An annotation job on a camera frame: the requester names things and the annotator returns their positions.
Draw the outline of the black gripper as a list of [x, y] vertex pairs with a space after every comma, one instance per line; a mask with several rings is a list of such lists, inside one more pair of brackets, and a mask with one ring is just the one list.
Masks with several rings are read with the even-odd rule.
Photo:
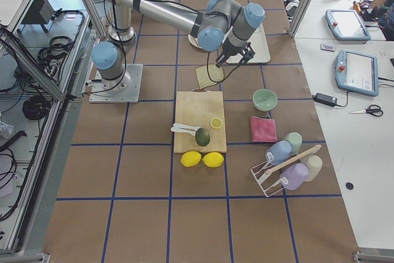
[[235, 46], [226, 39], [222, 45], [222, 53], [215, 60], [216, 67], [221, 67], [231, 56], [237, 54], [242, 56], [238, 62], [240, 65], [246, 64], [255, 56], [250, 42], [244, 42], [241, 46]]

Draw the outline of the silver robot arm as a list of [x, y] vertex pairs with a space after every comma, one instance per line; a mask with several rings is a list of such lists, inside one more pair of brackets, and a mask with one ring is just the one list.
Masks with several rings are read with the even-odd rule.
[[208, 53], [221, 49], [216, 67], [238, 54], [242, 56], [239, 65], [253, 58], [249, 38], [265, 20], [263, 7], [254, 2], [242, 6], [235, 0], [209, 0], [206, 10], [200, 12], [174, 0], [107, 1], [188, 33]]

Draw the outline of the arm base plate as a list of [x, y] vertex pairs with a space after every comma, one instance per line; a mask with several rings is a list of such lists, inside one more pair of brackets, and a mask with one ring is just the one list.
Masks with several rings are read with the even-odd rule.
[[114, 81], [102, 79], [96, 71], [95, 79], [100, 82], [92, 85], [90, 103], [137, 103], [139, 101], [143, 65], [140, 63], [126, 64], [124, 76]]

